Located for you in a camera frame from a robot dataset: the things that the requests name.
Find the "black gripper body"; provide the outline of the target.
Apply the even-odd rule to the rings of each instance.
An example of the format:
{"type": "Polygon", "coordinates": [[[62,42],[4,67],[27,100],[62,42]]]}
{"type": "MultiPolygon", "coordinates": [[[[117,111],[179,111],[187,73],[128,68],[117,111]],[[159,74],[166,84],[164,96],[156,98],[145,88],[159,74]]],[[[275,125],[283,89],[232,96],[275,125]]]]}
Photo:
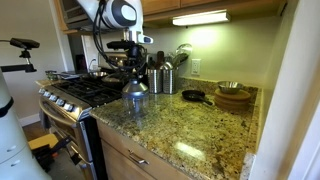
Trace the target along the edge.
{"type": "Polygon", "coordinates": [[[140,70],[145,64],[146,49],[134,41],[112,41],[107,44],[107,47],[114,50],[122,49],[125,52],[126,60],[123,65],[115,64],[110,59],[107,59],[108,63],[116,66],[119,69],[132,71],[133,69],[137,68],[140,70]]]}

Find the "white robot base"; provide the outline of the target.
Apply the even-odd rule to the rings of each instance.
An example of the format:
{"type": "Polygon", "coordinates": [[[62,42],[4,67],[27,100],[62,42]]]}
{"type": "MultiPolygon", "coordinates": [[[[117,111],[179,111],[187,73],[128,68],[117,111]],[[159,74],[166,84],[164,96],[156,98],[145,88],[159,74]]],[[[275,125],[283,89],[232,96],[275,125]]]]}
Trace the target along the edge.
{"type": "Polygon", "coordinates": [[[33,156],[0,71],[0,180],[51,180],[33,156]]]}

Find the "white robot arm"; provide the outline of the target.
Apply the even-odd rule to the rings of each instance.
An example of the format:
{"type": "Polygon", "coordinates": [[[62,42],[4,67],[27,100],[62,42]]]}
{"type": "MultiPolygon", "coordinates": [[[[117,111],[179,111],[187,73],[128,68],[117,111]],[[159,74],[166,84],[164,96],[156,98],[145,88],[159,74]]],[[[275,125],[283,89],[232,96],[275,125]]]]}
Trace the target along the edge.
{"type": "Polygon", "coordinates": [[[99,54],[112,67],[127,72],[139,73],[145,67],[146,50],[143,44],[152,44],[153,39],[143,33],[143,10],[140,0],[77,0],[92,20],[93,39],[99,54]],[[122,49],[127,62],[118,65],[106,55],[101,39],[103,30],[122,30],[124,38],[107,44],[109,49],[122,49]]]}

